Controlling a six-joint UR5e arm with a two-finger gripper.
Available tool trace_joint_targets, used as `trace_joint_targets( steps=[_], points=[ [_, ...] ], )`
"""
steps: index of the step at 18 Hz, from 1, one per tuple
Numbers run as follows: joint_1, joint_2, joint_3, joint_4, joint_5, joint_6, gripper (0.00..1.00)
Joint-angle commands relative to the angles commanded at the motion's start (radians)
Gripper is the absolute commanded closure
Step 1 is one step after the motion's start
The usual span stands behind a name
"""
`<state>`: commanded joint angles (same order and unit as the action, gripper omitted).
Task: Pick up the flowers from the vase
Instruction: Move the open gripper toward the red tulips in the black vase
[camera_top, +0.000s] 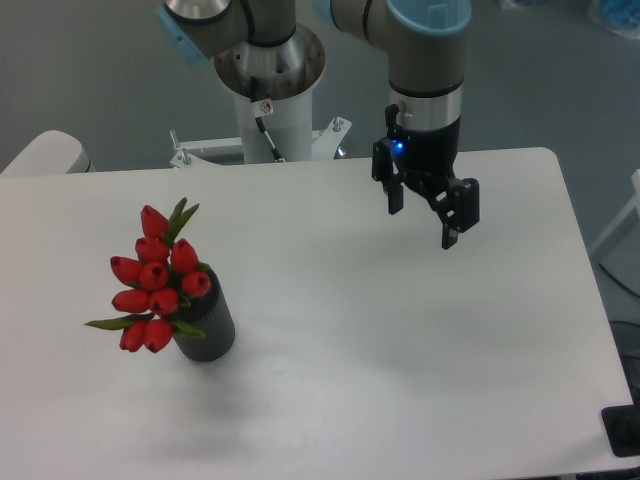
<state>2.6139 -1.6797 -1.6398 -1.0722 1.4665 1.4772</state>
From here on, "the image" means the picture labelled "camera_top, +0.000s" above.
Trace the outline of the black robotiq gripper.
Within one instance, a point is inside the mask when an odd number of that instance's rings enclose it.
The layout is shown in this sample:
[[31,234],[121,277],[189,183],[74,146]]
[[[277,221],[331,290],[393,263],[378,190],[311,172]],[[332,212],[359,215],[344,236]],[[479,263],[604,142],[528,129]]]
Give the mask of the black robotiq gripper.
[[382,184],[390,215],[404,206],[402,184],[426,199],[442,222],[441,247],[448,250],[480,220],[479,182],[453,171],[460,119],[436,130],[411,130],[397,123],[399,113],[397,104],[385,108],[387,138],[373,145],[372,179]]

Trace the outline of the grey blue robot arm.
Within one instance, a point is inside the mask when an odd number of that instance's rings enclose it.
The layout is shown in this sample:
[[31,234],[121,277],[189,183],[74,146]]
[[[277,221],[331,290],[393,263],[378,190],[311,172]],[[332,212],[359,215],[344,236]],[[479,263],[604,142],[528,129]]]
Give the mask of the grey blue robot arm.
[[[385,136],[372,148],[372,177],[388,210],[411,190],[442,222],[452,247],[480,218],[477,180],[459,178],[458,151],[465,68],[467,1],[318,1],[339,31],[382,51],[390,103]],[[319,38],[292,1],[164,1],[157,20],[188,63],[212,62],[236,101],[246,163],[311,157],[311,92],[325,68]]]

